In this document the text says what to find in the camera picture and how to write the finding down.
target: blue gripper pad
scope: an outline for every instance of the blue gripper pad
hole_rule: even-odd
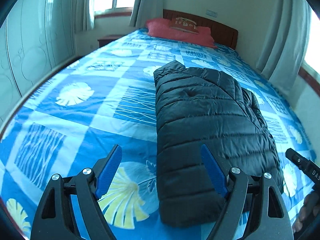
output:
[[[227,188],[226,176],[223,174],[217,161],[212,156],[210,150],[205,144],[201,146],[200,153],[203,164],[207,169],[209,178],[213,184],[215,191],[221,194],[221,196],[226,197],[229,192]]]
[[[121,160],[122,148],[118,145],[111,153],[109,160],[102,169],[100,176],[97,178],[97,189],[94,193],[97,199],[100,199],[102,195],[107,193]]]

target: window sill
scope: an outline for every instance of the window sill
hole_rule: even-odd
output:
[[[118,17],[118,16],[131,16],[132,7],[120,8],[119,10],[106,11],[104,13],[95,14],[94,18],[105,18],[105,17]]]
[[[320,97],[320,74],[304,62],[301,64],[298,74]]]

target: black puffer jacket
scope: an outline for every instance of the black puffer jacket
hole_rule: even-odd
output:
[[[281,193],[276,144],[254,94],[230,75],[173,61],[154,72],[157,190],[164,223],[185,227],[217,219],[224,199],[212,186],[200,146],[246,174],[272,174]]]

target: white wardrobe door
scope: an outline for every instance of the white wardrobe door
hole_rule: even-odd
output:
[[[0,126],[21,98],[8,59],[6,26],[7,20],[0,28]]]
[[[13,74],[25,94],[51,71],[46,45],[46,0],[18,0],[8,15],[8,51]]]
[[[48,51],[55,65],[68,59],[72,53],[71,0],[48,0],[46,4]]]

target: bedsheet pattern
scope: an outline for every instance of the bedsheet pattern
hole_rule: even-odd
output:
[[[210,49],[146,33],[137,30],[62,70],[33,93],[9,124],[0,143],[0,194],[19,227],[30,236],[37,204],[53,174],[76,175],[119,144],[122,163],[99,200],[117,239],[206,239],[212,223],[171,228],[158,213],[153,72],[173,60],[224,71],[255,94],[276,141],[283,198],[293,222],[312,183],[284,152],[292,147],[311,159],[315,153],[288,103],[228,47]],[[89,239],[76,196],[72,200],[81,235]]]

